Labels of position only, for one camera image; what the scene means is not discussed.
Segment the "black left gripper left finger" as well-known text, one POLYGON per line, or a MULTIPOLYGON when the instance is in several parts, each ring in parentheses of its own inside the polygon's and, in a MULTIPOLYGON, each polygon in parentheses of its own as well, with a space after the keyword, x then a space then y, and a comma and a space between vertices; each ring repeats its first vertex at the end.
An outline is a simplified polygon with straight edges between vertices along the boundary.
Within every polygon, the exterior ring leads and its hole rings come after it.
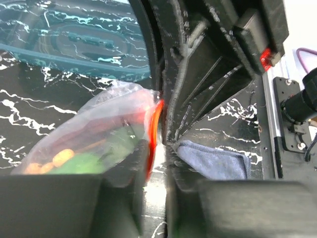
POLYGON ((104 174, 0 178, 3 238, 139 238, 148 145, 104 174))

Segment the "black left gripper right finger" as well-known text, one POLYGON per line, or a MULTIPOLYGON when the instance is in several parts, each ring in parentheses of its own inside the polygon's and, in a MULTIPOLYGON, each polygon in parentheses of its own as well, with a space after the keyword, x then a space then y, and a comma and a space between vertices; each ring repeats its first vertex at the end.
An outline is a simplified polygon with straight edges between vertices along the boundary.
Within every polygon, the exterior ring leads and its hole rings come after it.
POLYGON ((317 187, 281 180, 208 180, 166 147, 170 238, 314 238, 317 187))

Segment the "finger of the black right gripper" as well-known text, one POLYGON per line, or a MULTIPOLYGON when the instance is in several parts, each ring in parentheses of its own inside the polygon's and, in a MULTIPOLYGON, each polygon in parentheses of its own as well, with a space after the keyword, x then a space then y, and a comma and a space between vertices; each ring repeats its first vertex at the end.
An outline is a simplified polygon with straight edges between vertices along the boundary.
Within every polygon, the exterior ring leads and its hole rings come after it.
POLYGON ((162 91, 162 40, 151 2, 149 0, 131 0, 130 4, 144 37, 154 89, 162 91))
POLYGON ((151 69, 164 98, 163 142, 172 144, 192 125, 250 84, 256 72, 233 33, 260 0, 153 0, 151 69))

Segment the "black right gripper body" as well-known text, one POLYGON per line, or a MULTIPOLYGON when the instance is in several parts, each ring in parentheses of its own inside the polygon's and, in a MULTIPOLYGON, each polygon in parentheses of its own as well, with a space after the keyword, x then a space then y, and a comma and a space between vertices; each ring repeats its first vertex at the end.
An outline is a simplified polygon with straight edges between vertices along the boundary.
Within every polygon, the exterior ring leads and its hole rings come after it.
POLYGON ((206 0, 204 5, 242 65, 264 74, 284 56, 289 36, 281 0, 206 0))

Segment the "green fake pepper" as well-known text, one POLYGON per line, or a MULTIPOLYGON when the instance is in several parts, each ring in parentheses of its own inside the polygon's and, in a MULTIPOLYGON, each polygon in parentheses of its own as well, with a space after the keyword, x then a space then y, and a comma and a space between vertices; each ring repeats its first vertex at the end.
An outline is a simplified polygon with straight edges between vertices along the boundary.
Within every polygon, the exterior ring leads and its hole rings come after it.
POLYGON ((145 131, 141 125, 120 127, 106 136, 99 152, 80 153, 52 169, 49 174, 100 174, 121 163, 131 154, 145 131))

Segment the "clear zip top bag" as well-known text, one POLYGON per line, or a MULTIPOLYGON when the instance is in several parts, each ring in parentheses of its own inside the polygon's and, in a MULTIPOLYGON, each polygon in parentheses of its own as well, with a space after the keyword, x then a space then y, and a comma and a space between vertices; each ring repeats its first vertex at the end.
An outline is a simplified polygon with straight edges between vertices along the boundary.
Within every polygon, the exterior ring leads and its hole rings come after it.
POLYGON ((47 163, 64 149, 73 150, 75 155, 99 152, 98 147, 111 131, 136 124, 145 131, 138 144, 145 145, 146 174, 150 175, 162 109, 160 91, 136 83, 114 81, 82 106, 74 117, 42 138, 12 173, 25 175, 23 171, 30 163, 47 163))

